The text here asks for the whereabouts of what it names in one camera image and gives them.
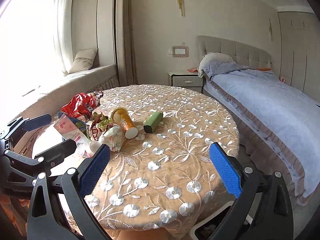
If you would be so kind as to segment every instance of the green cylindrical object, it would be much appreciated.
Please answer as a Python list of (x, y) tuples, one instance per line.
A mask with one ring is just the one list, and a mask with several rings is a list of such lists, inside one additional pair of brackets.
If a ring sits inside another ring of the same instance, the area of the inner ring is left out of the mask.
[(144, 131), (146, 133), (153, 133), (161, 121), (163, 117), (163, 113), (161, 112), (154, 112), (152, 116), (146, 121), (146, 123), (143, 125)]

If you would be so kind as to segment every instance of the nightstand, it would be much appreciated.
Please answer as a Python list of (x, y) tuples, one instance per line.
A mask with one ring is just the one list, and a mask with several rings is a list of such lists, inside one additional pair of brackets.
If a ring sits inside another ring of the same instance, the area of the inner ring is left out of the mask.
[(198, 77), (198, 72), (169, 71), (169, 86), (184, 87), (202, 93), (203, 79)]

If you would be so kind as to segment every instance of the gray upholstered headboard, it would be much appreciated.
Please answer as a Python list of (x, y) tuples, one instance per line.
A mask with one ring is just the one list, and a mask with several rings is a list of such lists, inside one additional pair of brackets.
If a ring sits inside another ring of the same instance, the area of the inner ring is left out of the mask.
[(237, 41), (231, 41), (210, 36), (197, 36), (199, 60), (209, 52), (219, 52), (230, 55), (233, 60), (241, 65), (256, 69), (272, 68), (270, 55), (256, 47)]

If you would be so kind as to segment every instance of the orange canister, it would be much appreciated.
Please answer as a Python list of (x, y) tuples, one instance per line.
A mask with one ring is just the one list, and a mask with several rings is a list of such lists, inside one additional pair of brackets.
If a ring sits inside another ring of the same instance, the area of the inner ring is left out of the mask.
[(120, 126), (127, 139), (132, 139), (137, 136), (138, 129), (134, 126), (127, 109), (118, 107), (112, 112), (111, 118)]

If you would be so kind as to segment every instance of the red snack wrapper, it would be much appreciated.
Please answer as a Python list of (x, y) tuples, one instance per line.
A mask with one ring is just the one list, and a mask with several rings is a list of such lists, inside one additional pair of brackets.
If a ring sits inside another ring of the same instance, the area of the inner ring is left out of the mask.
[(65, 112), (70, 117), (87, 122), (92, 115), (92, 111), (99, 106), (99, 101), (102, 96), (102, 91), (89, 94), (77, 94), (68, 104), (62, 107), (61, 111)]

